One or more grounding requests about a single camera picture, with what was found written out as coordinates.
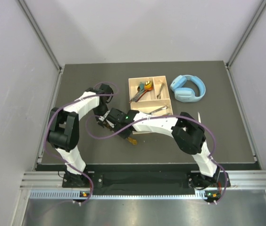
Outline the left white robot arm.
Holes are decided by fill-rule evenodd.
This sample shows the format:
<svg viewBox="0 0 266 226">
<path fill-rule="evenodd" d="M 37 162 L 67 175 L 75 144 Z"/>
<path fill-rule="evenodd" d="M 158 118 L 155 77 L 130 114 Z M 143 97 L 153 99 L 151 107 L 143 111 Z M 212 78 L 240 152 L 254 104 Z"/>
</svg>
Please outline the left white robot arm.
<svg viewBox="0 0 266 226">
<path fill-rule="evenodd" d="M 77 146 L 79 121 L 92 109 L 99 110 L 98 116 L 104 115 L 108 111 L 107 103 L 113 95 L 113 89 L 102 83 L 98 88 L 87 89 L 63 108 L 53 108 L 50 112 L 46 140 L 60 154 L 66 166 L 64 180 L 68 186 L 82 187 L 89 181 L 89 175 L 84 172 L 86 163 Z"/>
</svg>

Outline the gold butter knife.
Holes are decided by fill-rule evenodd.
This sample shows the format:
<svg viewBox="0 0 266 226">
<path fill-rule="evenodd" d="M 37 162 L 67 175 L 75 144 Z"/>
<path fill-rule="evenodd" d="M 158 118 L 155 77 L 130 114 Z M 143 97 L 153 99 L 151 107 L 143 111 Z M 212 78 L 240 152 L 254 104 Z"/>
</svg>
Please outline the gold butter knife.
<svg viewBox="0 0 266 226">
<path fill-rule="evenodd" d="M 110 131 L 113 131 L 113 132 L 117 132 L 120 128 L 113 128 L 112 126 L 110 126 L 109 124 L 105 124 L 104 125 L 106 128 L 108 128 Z M 132 137 L 130 137 L 130 135 L 132 134 L 132 131 L 130 129 L 125 129 L 124 131 L 118 133 L 118 135 L 127 140 L 128 142 L 130 142 L 131 144 L 133 145 L 137 145 L 137 140 L 136 139 L 133 139 Z"/>
</svg>

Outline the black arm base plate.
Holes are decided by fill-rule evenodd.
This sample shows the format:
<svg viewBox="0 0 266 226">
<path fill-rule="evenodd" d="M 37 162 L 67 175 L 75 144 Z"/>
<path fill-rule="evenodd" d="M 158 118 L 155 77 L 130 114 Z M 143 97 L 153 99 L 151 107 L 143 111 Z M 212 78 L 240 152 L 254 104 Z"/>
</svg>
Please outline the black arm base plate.
<svg viewBox="0 0 266 226">
<path fill-rule="evenodd" d="M 65 173 L 63 176 L 63 188 L 88 188 L 125 191 L 126 189 L 159 188 L 207 188 L 224 186 L 226 179 L 219 177 L 217 172 L 212 178 L 199 172 L 94 172 L 87 173 L 93 185 L 83 175 Z"/>
</svg>

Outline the cream divided utensil box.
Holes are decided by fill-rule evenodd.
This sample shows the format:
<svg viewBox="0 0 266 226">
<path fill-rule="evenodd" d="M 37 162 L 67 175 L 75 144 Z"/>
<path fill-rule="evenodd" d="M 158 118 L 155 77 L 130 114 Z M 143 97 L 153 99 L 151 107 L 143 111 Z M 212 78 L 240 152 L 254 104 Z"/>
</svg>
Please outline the cream divided utensil box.
<svg viewBox="0 0 266 226">
<path fill-rule="evenodd" d="M 171 127 L 175 124 L 176 119 L 167 118 L 173 114 L 171 99 L 168 91 L 166 76 L 152 76 L 129 78 L 129 100 L 137 93 L 140 83 L 152 81 L 153 90 L 147 92 L 138 102 L 131 102 L 130 108 L 139 111 L 134 121 L 138 121 L 133 125 L 133 134 L 158 133 L 166 136 L 172 136 Z M 157 99 L 157 94 L 161 84 L 165 86 L 161 92 L 161 99 Z M 167 105 L 168 109 L 149 114 L 151 111 Z"/>
</svg>

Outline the orange silicone spoon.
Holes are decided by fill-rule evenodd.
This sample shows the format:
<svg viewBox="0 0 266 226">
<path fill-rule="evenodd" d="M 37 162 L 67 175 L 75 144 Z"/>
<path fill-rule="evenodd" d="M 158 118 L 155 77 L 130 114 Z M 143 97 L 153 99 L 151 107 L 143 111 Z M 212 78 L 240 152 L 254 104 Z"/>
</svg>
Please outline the orange silicone spoon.
<svg viewBox="0 0 266 226">
<path fill-rule="evenodd" d="M 135 100 L 134 100 L 134 102 L 138 102 L 147 92 L 150 92 L 150 91 L 152 91 L 153 90 L 153 87 L 151 87 L 151 88 L 149 88 L 149 89 L 147 89 L 147 90 L 145 90 L 145 91 L 143 91 Z"/>
</svg>

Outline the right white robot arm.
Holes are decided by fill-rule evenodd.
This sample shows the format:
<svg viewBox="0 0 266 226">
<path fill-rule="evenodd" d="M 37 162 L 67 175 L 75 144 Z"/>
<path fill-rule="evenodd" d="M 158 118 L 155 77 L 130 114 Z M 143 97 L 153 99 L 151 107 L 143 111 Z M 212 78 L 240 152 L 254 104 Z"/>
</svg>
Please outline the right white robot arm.
<svg viewBox="0 0 266 226">
<path fill-rule="evenodd" d="M 128 139 L 133 132 L 158 133 L 173 138 L 181 151 L 193 157 L 200 170 L 200 180 L 193 182 L 197 186 L 214 186 L 220 179 L 220 168 L 212 161 L 205 129 L 188 113 L 180 113 L 180 117 L 155 116 L 137 110 L 124 113 L 112 108 L 97 122 L 117 133 L 121 138 Z"/>
</svg>

